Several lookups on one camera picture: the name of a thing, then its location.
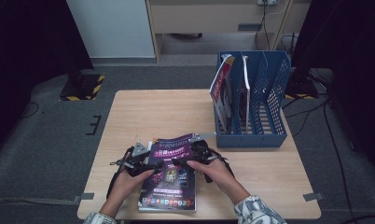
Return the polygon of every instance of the wall outlet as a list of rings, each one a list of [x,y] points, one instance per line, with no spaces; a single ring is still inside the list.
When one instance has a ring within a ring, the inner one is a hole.
[[[266,5],[275,6],[275,5],[280,4],[280,0],[257,0],[257,4],[259,6],[266,6]]]

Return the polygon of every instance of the blue file organizer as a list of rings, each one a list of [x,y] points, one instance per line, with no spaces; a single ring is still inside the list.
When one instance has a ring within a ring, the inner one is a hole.
[[[235,57],[230,74],[233,91],[232,133],[224,133],[214,110],[217,147],[280,147],[286,139],[280,114],[290,73],[290,61],[286,53],[280,50],[220,51],[217,67],[221,64],[223,54]],[[246,66],[250,85],[248,133],[239,116],[243,55],[248,56]]]

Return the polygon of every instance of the magazine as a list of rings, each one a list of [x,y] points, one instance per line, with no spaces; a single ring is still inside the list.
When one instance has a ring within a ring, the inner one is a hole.
[[[220,64],[214,81],[210,88],[210,94],[214,102],[216,114],[225,133],[231,133],[231,103],[232,91],[230,84],[230,72],[235,57],[231,54],[221,56]]]
[[[143,183],[138,202],[140,212],[195,212],[196,176],[189,166],[173,165],[172,159],[193,156],[186,134],[175,139],[154,139],[148,164],[164,161],[162,169]]]
[[[249,133],[249,100],[251,94],[251,88],[249,86],[248,71],[246,68],[246,62],[248,56],[243,56],[243,85],[241,90],[240,98],[240,118],[245,128],[245,133]]]

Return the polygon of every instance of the dark curtain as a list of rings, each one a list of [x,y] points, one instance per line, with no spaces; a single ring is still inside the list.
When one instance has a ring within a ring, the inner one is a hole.
[[[291,84],[330,68],[328,89],[355,150],[375,165],[375,1],[312,0],[292,58]]]
[[[0,0],[0,145],[33,86],[92,68],[65,0]]]

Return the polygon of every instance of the white wall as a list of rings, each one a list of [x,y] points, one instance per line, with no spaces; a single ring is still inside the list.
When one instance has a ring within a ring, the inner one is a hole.
[[[91,58],[155,58],[145,0],[67,0]]]

